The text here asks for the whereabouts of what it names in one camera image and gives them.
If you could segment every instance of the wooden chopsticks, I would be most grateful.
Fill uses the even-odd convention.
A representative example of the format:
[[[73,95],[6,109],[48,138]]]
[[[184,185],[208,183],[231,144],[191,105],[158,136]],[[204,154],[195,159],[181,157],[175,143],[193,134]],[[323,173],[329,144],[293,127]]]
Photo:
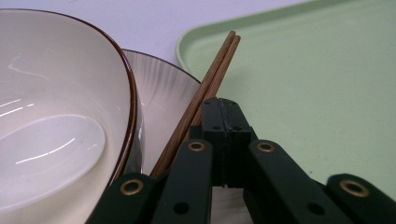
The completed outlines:
[[[215,60],[207,70],[200,87],[192,97],[189,106],[166,144],[163,153],[157,160],[150,176],[159,175],[170,167],[177,154],[179,146],[183,140],[188,139],[188,130],[190,126],[201,123],[201,110],[199,109],[201,102],[216,95],[240,39],[241,37],[239,35],[235,35],[234,31],[231,31],[228,34]]]

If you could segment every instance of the plate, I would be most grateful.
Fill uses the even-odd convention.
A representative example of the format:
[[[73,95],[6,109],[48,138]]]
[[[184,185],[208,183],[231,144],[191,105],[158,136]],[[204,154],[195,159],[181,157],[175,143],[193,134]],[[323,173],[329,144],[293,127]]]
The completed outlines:
[[[317,181],[349,173],[396,200],[395,22],[395,1],[313,1],[189,30],[177,58],[202,79],[235,30],[218,97]],[[243,207],[233,198],[224,206]],[[242,223],[229,214],[224,223]]]
[[[125,49],[136,81],[144,121],[143,174],[149,175],[198,89],[199,82],[177,66]]]

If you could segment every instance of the plastic tray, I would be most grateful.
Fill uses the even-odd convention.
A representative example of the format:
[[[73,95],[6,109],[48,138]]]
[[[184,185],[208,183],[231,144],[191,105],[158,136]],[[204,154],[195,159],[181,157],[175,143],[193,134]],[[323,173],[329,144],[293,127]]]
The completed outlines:
[[[396,199],[396,1],[315,1],[188,31],[202,79],[230,30],[242,40],[218,97],[314,179],[349,173]]]

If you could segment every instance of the bowl rim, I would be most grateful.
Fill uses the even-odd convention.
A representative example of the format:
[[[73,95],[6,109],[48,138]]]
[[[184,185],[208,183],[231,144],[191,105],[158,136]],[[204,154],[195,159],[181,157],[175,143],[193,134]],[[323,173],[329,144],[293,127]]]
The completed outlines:
[[[63,14],[60,12],[54,12],[54,11],[47,11],[47,10],[41,10],[41,9],[30,9],[30,8],[0,8],[1,11],[28,11],[28,12],[41,12],[41,13],[49,13],[57,16],[62,16],[66,17],[69,19],[72,19],[77,22],[81,22],[89,27],[91,27],[93,30],[98,32],[100,35],[102,35],[104,38],[107,39],[107,41],[114,47],[114,49],[117,51],[117,53],[120,55],[120,58],[124,64],[124,68],[128,77],[129,81],[129,91],[130,91],[130,109],[129,109],[129,116],[128,116],[128,125],[126,128],[124,140],[122,143],[122,147],[120,150],[120,155],[117,159],[116,166],[113,169],[112,175],[107,181],[106,189],[113,183],[115,179],[117,179],[119,176],[122,175],[125,166],[127,164],[129,154],[131,152],[131,147],[134,141],[134,134],[136,132],[136,123],[137,123],[137,107],[138,107],[138,99],[137,99],[137,87],[136,83],[134,80],[134,73],[132,71],[132,67],[128,62],[128,59],[126,58],[125,54],[123,53],[122,49],[120,46],[116,43],[116,41],[111,38],[106,32],[103,30],[99,29],[97,26],[84,21],[82,19],[79,19],[74,16],[70,16],[67,14]]]

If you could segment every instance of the ceramic bowl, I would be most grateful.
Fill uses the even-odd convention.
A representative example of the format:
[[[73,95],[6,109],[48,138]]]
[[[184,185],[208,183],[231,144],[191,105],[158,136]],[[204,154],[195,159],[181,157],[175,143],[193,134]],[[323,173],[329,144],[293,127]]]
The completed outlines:
[[[77,182],[0,219],[21,222],[45,208],[52,223],[85,220],[113,179],[141,169],[142,114],[132,69],[108,35],[69,16],[2,9],[0,27],[0,138],[59,114],[95,119],[106,136],[100,159]]]

